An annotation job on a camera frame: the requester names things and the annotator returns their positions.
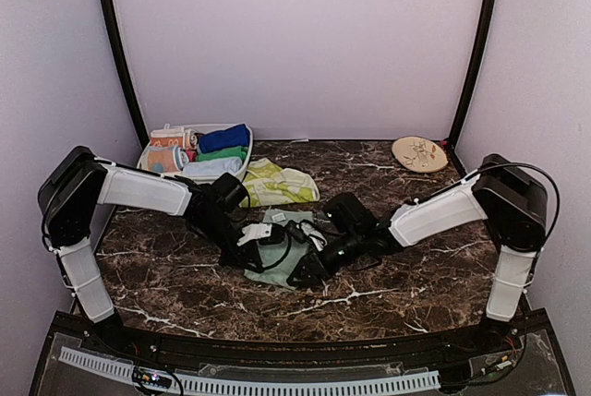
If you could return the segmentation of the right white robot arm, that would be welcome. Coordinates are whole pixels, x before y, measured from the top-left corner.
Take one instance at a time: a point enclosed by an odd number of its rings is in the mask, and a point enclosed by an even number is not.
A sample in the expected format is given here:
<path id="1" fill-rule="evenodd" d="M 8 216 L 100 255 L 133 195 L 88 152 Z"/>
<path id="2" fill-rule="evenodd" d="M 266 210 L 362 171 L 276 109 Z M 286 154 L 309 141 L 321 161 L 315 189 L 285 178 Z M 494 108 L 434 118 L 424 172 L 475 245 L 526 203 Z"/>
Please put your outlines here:
<path id="1" fill-rule="evenodd" d="M 287 282 L 315 287 L 364 254 L 389 256 L 464 224 L 487 222 L 498 236 L 501 252 L 486 305 L 487 320 L 472 331 L 471 344 L 489 354 L 505 341 L 504 323 L 513 319 L 532 280 L 535 261 L 557 222 L 548 216 L 547 189 L 531 176 L 535 169 L 493 153 L 454 184 L 382 218 L 355 194 L 339 194 L 323 208 L 339 237 L 303 256 Z"/>

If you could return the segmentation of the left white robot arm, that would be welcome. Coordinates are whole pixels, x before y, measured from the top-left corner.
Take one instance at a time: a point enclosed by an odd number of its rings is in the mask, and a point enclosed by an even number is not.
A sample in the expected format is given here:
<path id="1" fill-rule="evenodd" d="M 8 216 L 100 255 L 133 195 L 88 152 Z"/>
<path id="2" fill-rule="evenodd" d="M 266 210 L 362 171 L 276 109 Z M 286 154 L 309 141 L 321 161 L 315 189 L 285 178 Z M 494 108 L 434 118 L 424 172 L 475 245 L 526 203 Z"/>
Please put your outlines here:
<path id="1" fill-rule="evenodd" d="M 129 333 L 110 320 L 115 307 L 103 282 L 90 241 L 90 227 L 99 205 L 152 210 L 180 217 L 221 251 L 220 264 L 260 272 L 263 263 L 256 242 L 245 241 L 231 212 L 247 198 L 232 174 L 210 184 L 184 177 L 147 172 L 95 156 L 77 146 L 42 184 L 42 243 L 58 258 L 66 285 L 94 324 L 94 340 L 110 355 L 130 347 Z"/>

